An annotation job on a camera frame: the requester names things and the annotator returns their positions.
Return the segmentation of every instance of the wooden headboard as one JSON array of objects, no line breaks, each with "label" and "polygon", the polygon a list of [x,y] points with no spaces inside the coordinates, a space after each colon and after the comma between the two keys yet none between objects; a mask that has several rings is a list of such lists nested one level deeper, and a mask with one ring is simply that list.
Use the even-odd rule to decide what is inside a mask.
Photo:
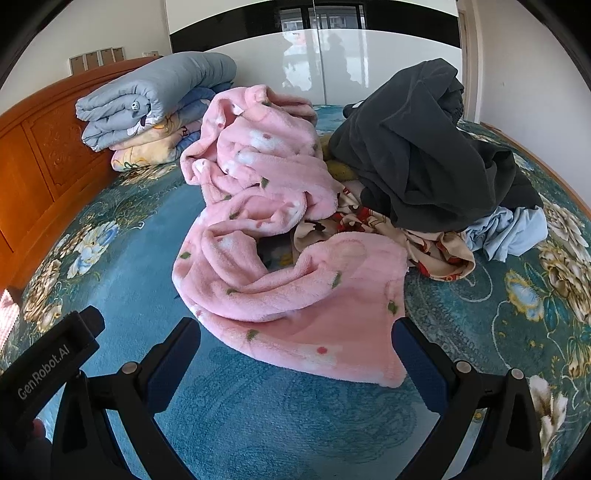
[{"label": "wooden headboard", "polygon": [[112,151],[93,152],[80,140],[86,124],[75,116],[76,100],[153,59],[68,77],[0,116],[0,291],[23,289],[69,223],[116,177]]}]

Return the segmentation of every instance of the glass window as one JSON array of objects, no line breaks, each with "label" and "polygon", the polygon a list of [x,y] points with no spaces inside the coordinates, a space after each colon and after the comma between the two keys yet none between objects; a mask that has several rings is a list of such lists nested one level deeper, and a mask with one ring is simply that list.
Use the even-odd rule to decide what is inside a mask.
[{"label": "glass window", "polygon": [[304,21],[301,17],[301,9],[289,8],[281,10],[281,30],[289,32],[293,30],[302,30]]},{"label": "glass window", "polygon": [[362,5],[321,5],[308,10],[311,28],[365,28]]}]

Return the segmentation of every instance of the dark gray clothing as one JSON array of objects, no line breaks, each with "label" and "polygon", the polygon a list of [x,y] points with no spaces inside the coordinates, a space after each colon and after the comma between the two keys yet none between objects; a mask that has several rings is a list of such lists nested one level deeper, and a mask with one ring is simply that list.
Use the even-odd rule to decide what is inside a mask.
[{"label": "dark gray clothing", "polygon": [[352,109],[329,148],[365,186],[364,206],[420,232],[459,231],[497,206],[541,206],[508,148],[456,125],[463,86],[443,59],[401,70]]}]

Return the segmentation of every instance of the pink fleece blanket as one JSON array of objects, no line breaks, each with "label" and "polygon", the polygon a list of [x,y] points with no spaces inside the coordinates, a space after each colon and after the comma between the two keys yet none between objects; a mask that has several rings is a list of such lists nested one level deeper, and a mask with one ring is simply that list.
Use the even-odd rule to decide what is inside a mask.
[{"label": "pink fleece blanket", "polygon": [[406,251],[384,236],[339,233],[269,273],[263,236],[332,215],[340,189],[322,161],[306,101],[265,86],[216,95],[181,158],[207,207],[173,267],[202,325],[253,358],[325,377],[396,387],[390,331],[404,314]]}]

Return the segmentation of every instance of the bed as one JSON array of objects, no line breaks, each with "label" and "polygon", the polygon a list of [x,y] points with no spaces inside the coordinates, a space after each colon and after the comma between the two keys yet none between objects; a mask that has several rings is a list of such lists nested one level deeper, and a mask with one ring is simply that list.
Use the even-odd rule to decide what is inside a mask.
[{"label": "bed", "polygon": [[[75,99],[143,61],[72,77],[0,117],[0,168],[21,182],[0,193],[0,258],[11,265],[0,284],[26,285],[19,321],[0,353],[0,371],[62,315],[88,304],[106,322],[101,349],[84,367],[89,375],[142,358],[189,314],[170,274],[204,208],[200,189],[184,183],[176,164],[115,176],[108,152],[95,154],[80,143],[82,125],[73,115]],[[343,121],[341,107],[317,111],[320,133]],[[546,379],[541,397],[567,398],[566,420],[550,432],[545,468],[551,478],[591,421],[591,326],[585,317],[591,312],[591,266],[580,259],[591,241],[589,211],[555,174],[500,132],[467,122],[460,128],[513,149],[547,199],[546,213],[563,242],[546,242],[506,264],[476,254],[475,271],[454,283],[412,270],[405,281],[406,311],[453,359],[496,374],[519,367],[527,377]],[[16,194],[18,201],[10,198]],[[6,221],[10,212],[12,223]],[[30,226],[16,234],[10,226],[20,219]],[[81,268],[76,246],[99,237],[103,248]],[[278,265],[290,261],[281,248],[268,255]],[[41,415],[49,435],[58,401],[59,396]],[[558,413],[549,400],[542,405],[540,413],[555,421]],[[195,360],[157,421],[200,479],[378,480],[396,477],[437,418],[409,379],[389,389],[289,371],[241,355],[204,331]],[[482,419],[477,411],[449,476],[461,470]],[[145,478],[119,419],[111,420],[132,472]]]}]

